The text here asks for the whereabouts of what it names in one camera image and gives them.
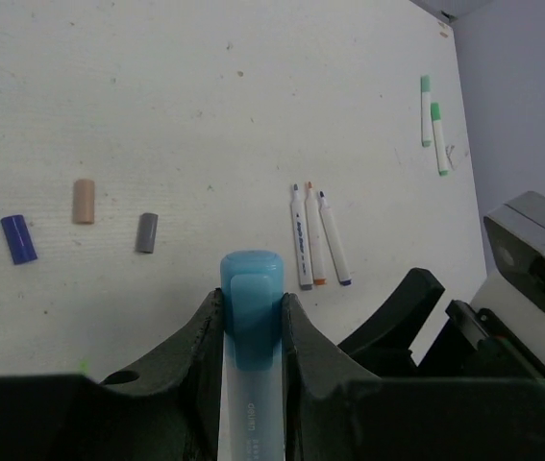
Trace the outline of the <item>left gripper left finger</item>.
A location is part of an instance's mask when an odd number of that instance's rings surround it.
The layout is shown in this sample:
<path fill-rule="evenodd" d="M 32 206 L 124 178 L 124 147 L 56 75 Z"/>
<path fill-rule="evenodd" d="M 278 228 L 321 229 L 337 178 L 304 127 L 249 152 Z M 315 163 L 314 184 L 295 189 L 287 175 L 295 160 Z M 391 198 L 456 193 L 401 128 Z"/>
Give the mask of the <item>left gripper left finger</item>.
<path fill-rule="evenodd" d="M 101 382 L 84 375 L 0 376 L 0 460 L 214 460 L 223 303 Z"/>

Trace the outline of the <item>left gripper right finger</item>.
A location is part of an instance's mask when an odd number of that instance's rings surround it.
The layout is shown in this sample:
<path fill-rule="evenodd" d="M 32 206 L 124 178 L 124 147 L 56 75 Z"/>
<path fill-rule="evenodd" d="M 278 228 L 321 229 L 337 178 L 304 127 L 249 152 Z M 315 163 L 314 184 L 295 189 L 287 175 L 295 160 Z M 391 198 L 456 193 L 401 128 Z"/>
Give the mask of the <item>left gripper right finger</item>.
<path fill-rule="evenodd" d="M 545 385 L 383 378 L 282 301 L 289 460 L 545 460 Z"/>

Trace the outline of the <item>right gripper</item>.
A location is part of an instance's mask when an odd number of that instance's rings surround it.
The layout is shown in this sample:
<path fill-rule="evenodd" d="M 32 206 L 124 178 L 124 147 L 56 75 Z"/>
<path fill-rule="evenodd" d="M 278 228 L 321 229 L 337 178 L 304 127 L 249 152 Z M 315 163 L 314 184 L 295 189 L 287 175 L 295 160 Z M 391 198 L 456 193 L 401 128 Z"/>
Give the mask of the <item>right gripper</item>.
<path fill-rule="evenodd" d="M 453 300 L 442 330 L 422 360 L 410 350 L 445 288 L 412 268 L 387 300 L 338 346 L 381 377 L 525 378 L 545 384 L 545 364 L 487 308 Z"/>

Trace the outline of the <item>light blue highlighter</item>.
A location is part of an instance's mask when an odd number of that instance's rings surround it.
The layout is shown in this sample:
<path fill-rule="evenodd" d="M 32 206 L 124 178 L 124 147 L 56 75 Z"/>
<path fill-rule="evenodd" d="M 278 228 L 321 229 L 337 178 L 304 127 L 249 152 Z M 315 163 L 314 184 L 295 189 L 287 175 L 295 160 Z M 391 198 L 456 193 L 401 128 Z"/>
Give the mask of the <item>light blue highlighter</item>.
<path fill-rule="evenodd" d="M 232 458 L 283 460 L 283 261 L 264 250 L 234 252 L 220 277 Z"/>

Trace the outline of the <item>peach capped marker pen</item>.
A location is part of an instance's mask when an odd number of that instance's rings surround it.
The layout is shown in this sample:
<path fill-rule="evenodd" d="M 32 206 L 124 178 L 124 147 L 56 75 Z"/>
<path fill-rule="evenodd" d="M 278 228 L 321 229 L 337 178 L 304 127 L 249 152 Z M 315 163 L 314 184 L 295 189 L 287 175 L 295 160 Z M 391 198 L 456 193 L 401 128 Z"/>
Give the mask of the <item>peach capped marker pen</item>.
<path fill-rule="evenodd" d="M 312 182 L 308 182 L 307 186 L 306 214 L 308 220 L 313 282 L 315 285 L 321 286 L 327 283 L 327 277 L 323 258 L 318 202 Z"/>

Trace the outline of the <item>purple capped marker pen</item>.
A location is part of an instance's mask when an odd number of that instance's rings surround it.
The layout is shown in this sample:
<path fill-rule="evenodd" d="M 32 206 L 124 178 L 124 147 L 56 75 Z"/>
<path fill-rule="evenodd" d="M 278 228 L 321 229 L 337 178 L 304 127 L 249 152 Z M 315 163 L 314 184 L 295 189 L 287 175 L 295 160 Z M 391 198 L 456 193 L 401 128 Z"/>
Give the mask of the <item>purple capped marker pen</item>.
<path fill-rule="evenodd" d="M 319 192 L 320 215 L 328 240 L 331 257 L 334 263 L 334 268 L 338 282 L 342 286 L 350 286 L 352 278 L 339 231 L 335 222 L 332 208 L 323 191 Z"/>

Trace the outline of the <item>grey pen cap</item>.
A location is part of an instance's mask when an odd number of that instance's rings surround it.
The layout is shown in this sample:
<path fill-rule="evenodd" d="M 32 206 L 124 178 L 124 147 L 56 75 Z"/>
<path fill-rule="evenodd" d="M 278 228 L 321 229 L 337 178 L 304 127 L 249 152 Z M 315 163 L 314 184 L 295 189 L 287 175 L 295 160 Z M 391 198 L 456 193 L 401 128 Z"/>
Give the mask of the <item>grey pen cap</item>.
<path fill-rule="evenodd" d="M 136 232 L 136 252 L 141 254 L 152 254 L 154 252 L 158 218 L 157 214 L 151 212 L 140 215 Z"/>

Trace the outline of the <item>purple pen cap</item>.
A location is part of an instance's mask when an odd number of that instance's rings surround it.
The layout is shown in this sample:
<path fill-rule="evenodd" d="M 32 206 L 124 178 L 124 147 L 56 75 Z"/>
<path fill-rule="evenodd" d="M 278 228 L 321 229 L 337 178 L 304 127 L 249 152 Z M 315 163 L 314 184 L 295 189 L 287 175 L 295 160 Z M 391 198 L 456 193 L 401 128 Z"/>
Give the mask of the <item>purple pen cap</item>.
<path fill-rule="evenodd" d="M 23 215 L 16 214 L 0 220 L 14 265 L 37 260 L 37 252 Z"/>

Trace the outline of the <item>peach pen cap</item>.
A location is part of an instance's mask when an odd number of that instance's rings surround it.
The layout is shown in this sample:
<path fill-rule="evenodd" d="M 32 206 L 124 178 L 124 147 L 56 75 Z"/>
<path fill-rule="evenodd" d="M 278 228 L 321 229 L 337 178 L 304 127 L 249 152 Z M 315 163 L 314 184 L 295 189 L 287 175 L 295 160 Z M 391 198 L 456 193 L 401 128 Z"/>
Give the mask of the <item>peach pen cap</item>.
<path fill-rule="evenodd" d="M 73 184 L 72 219 L 74 224 L 94 223 L 95 183 L 90 179 L 78 179 Z"/>

